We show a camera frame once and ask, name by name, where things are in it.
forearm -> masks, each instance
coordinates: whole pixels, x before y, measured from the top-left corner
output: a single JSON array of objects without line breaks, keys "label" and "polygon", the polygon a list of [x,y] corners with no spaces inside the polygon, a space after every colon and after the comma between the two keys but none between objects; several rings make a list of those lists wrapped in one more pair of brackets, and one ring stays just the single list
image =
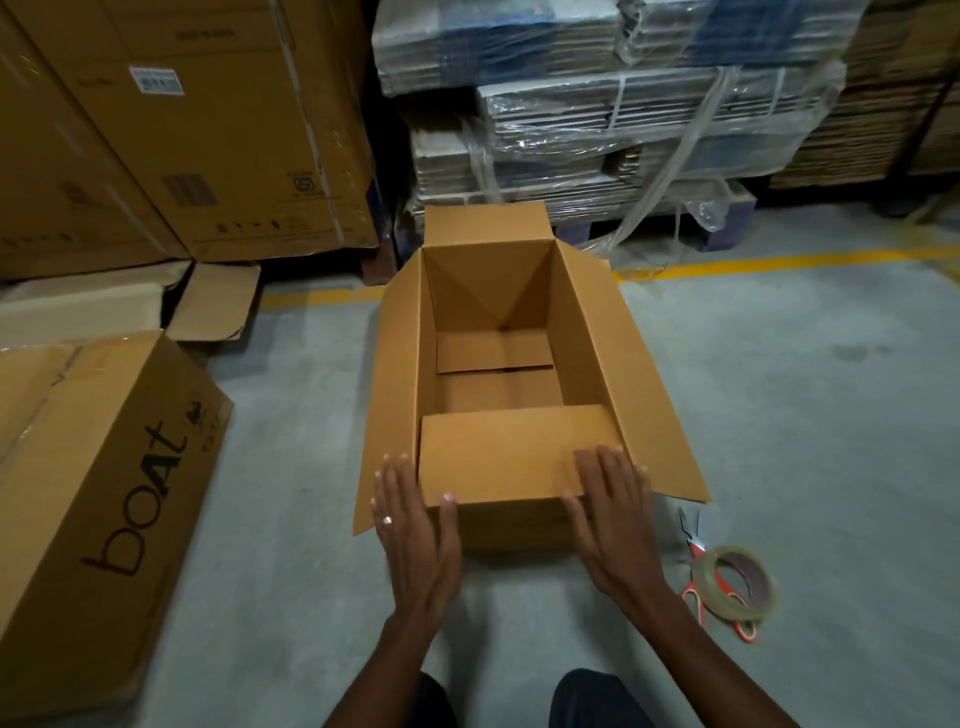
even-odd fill
[{"label": "forearm", "polygon": [[401,728],[432,641],[433,630],[424,619],[390,617],[373,655],[324,728]]},{"label": "forearm", "polygon": [[628,615],[706,728],[797,728],[797,723],[715,643],[672,592]]}]

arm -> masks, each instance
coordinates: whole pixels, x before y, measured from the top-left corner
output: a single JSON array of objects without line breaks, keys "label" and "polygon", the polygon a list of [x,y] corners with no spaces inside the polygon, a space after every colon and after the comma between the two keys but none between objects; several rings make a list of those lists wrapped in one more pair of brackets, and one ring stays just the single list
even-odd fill
[{"label": "arm", "polygon": [[577,550],[597,589],[654,648],[707,728],[797,728],[797,724],[690,614],[663,578],[654,540],[650,484],[622,451],[578,450],[577,469],[593,507],[564,493]]},{"label": "arm", "polygon": [[401,728],[406,723],[423,658],[447,604],[460,591],[462,556],[453,497],[445,496],[440,509],[438,546],[406,455],[398,466],[384,459],[374,488],[373,522],[387,554],[396,609],[325,728]]}]

dark pants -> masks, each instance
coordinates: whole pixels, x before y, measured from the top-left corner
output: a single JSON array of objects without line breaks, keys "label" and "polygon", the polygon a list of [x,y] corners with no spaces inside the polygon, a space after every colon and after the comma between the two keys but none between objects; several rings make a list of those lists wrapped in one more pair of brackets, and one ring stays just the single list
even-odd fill
[{"label": "dark pants", "polygon": [[[420,675],[407,728],[457,728],[440,683]],[[549,728],[654,728],[620,678],[575,669],[564,675],[550,703]]]}]

white label sticker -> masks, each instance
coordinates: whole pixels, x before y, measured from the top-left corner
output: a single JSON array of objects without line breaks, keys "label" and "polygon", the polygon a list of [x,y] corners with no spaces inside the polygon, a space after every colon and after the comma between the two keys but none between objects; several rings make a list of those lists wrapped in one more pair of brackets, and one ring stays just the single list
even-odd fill
[{"label": "white label sticker", "polygon": [[158,93],[163,96],[183,96],[183,86],[173,68],[130,67],[130,75],[136,81],[140,93]]}]

hand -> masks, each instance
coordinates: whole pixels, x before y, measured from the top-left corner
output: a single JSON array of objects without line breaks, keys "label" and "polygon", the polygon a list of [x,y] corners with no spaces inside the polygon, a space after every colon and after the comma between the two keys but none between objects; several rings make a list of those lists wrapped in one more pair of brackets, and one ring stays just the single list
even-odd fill
[{"label": "hand", "polygon": [[590,528],[580,500],[569,491],[562,495],[577,551],[594,586],[643,632],[667,595],[674,597],[657,553],[646,469],[635,468],[622,450],[601,447],[573,456],[593,507]]},{"label": "hand", "polygon": [[436,634],[447,605],[460,591],[460,534],[453,496],[440,506],[440,543],[426,515],[413,463],[406,455],[398,465],[388,455],[374,476],[370,503],[376,535],[387,554],[394,587],[394,622],[408,623]]}]

